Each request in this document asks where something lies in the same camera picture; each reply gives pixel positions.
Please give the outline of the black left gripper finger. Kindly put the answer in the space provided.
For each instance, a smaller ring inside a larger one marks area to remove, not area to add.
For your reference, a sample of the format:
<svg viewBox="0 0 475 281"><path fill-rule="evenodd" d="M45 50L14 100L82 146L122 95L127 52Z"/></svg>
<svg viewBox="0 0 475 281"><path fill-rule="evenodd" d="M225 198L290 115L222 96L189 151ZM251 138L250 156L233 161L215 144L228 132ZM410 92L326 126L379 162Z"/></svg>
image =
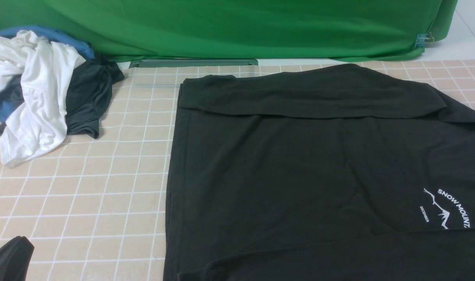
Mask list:
<svg viewBox="0 0 475 281"><path fill-rule="evenodd" d="M25 281L35 247L17 236L0 248L0 281Z"/></svg>

